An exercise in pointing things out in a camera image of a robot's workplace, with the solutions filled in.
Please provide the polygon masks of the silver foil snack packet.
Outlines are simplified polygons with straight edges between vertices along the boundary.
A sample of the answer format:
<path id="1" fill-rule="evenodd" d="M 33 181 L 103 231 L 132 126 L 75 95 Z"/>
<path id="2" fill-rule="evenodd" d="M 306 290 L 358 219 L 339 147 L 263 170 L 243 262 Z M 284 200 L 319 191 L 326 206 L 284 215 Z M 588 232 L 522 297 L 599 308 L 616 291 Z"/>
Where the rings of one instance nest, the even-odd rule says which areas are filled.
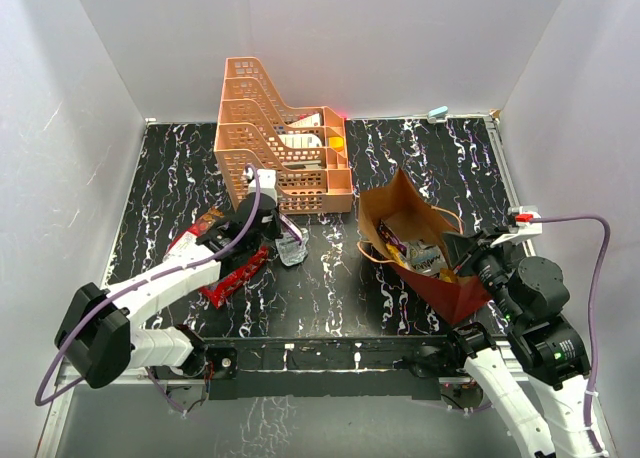
<path id="1" fill-rule="evenodd" d="M 292 267 L 301 264 L 308 255 L 308 230 L 306 228 L 302 228 L 301 233 L 301 241 L 298 241 L 289 232 L 285 232 L 282 238 L 275 240 L 278 256 L 282 264 L 286 267 Z"/>

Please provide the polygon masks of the red brown paper bag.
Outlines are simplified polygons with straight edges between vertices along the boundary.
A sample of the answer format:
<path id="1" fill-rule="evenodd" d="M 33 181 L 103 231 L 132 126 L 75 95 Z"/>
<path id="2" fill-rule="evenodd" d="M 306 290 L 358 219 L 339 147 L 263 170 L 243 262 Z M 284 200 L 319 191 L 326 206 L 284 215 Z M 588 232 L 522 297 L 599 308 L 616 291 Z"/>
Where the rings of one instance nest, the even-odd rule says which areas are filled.
<path id="1" fill-rule="evenodd" d="M 455 325 L 490 300 L 477 278 L 453 273 L 452 254 L 445 250 L 444 234 L 459 232 L 454 214 L 426 203 L 408 175 L 399 170 L 389 184 L 360 194 L 359 231 L 386 264 L 448 324 Z"/>

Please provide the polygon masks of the yellow snack packet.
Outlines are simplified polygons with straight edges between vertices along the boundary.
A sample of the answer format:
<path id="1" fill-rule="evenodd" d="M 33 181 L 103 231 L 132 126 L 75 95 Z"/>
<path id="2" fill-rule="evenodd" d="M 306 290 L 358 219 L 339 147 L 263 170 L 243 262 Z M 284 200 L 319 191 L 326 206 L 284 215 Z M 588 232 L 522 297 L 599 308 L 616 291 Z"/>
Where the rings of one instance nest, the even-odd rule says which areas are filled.
<path id="1" fill-rule="evenodd" d="M 386 249 L 397 264 L 406 269 L 411 268 L 405 256 L 406 248 L 403 245 L 397 246 L 394 243 L 387 243 Z"/>

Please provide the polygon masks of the red candy bag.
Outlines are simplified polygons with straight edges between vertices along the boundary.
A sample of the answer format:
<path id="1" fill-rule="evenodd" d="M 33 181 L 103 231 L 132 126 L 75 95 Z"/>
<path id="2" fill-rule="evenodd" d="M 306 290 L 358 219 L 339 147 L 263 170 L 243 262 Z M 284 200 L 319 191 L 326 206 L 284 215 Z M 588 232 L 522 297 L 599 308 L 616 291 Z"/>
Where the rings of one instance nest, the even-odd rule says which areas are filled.
<path id="1" fill-rule="evenodd" d="M 173 239 L 163 260 L 174 258 L 190 246 L 198 244 L 215 254 L 231 242 L 243 226 L 243 223 L 235 221 L 233 217 L 224 216 L 218 209 L 211 207 Z M 199 288 L 198 292 L 219 309 L 250 281 L 266 264 L 268 257 L 269 248 L 263 244 L 262 235 L 251 229 L 238 244 L 217 258 L 220 263 L 219 277 Z"/>

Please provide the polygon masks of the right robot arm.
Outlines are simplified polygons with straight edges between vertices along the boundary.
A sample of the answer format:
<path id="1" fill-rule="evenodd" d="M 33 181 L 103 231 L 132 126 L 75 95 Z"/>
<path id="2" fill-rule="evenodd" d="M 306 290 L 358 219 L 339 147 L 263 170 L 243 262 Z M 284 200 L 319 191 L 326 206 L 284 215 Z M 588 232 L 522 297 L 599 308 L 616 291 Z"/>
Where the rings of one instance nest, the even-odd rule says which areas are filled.
<path id="1" fill-rule="evenodd" d="M 605 457 L 593 412 L 595 362 L 562 310 L 570 294 L 561 268 L 540 256 L 512 264 L 508 247 L 535 235 L 531 226 L 446 232 L 459 277 L 476 277 L 507 321 L 511 352 L 540 404 L 534 406 L 501 351 L 478 324 L 452 331 L 447 366 L 478 383 L 524 457 Z"/>

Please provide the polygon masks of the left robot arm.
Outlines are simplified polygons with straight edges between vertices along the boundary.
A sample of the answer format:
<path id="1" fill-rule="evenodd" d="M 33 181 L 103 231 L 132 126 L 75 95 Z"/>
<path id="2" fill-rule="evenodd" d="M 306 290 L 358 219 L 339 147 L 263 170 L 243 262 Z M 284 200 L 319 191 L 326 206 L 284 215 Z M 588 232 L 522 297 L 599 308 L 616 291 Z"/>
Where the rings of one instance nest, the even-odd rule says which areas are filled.
<path id="1" fill-rule="evenodd" d="M 227 289 L 263 250 L 264 241 L 278 236 L 278 212 L 275 199 L 252 193 L 235 213 L 215 220 L 161 264 L 108 289 L 82 286 L 56 335 L 59 351 L 94 389 L 133 368 L 171 367 L 186 377 L 201 375 L 208 365 L 207 346 L 196 332 L 186 325 L 144 325 L 194 291 Z"/>

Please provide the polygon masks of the peach plastic file organizer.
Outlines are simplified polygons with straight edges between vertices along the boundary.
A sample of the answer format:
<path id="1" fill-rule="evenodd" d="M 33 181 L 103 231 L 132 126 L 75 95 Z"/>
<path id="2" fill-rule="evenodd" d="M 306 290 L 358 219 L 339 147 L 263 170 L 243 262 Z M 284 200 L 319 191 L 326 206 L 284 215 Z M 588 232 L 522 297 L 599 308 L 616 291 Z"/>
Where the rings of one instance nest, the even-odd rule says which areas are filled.
<path id="1" fill-rule="evenodd" d="M 323 125 L 290 126 L 321 112 Z M 331 136 L 345 138 L 337 152 Z M 225 62 L 214 154 L 232 206 L 246 197 L 245 166 L 275 170 L 280 209 L 286 214 L 348 213 L 353 204 L 352 172 L 345 119 L 327 106 L 291 107 L 255 57 Z"/>

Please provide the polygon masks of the orange yellow round object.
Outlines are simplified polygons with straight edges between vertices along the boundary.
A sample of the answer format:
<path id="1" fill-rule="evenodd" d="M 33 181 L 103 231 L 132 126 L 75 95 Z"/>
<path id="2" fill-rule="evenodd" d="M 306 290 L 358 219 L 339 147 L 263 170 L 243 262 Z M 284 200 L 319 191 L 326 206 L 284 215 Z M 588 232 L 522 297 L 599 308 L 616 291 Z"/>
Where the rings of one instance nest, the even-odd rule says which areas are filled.
<path id="1" fill-rule="evenodd" d="M 341 152 L 345 148 L 345 138 L 342 136 L 331 136 L 327 139 L 327 145 L 337 152 Z"/>

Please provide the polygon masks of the white box in organizer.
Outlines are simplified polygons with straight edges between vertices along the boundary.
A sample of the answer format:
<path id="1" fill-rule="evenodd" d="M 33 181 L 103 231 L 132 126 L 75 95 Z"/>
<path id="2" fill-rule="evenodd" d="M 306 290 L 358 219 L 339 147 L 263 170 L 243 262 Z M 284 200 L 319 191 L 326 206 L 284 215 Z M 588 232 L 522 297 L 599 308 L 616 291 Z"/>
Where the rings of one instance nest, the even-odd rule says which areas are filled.
<path id="1" fill-rule="evenodd" d="M 323 125 L 323 114 L 321 112 L 306 115 L 290 123 L 290 126 L 294 128 L 311 128 L 311 127 L 319 127 L 322 125 Z"/>

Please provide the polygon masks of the light blue eraser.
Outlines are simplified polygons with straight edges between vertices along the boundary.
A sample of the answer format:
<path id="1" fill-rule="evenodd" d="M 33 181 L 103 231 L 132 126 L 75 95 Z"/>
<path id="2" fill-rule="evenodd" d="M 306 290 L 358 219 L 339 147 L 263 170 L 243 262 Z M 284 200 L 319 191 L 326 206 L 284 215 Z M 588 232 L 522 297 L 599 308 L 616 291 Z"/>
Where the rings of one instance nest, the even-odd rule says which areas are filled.
<path id="1" fill-rule="evenodd" d="M 447 106 L 440 106 L 430 110 L 427 114 L 427 121 L 431 124 L 442 123 L 447 119 L 449 109 Z"/>

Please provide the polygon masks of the aluminium front rail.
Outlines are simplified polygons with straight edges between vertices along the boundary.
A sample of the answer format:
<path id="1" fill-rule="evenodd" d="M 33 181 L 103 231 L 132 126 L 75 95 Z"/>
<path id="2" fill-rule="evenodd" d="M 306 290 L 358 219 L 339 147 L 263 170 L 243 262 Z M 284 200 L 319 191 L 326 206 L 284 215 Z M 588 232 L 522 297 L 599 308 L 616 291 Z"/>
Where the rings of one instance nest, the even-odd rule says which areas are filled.
<path id="1" fill-rule="evenodd" d="M 134 338 L 96 342 L 61 336 L 55 345 L 92 388 L 129 369 L 149 368 L 160 379 L 233 380 L 241 373 L 383 373 L 406 370 L 418 378 L 463 373 L 465 362 L 497 343 L 471 329 L 449 335 L 378 338 L 168 338 L 142 330 Z"/>

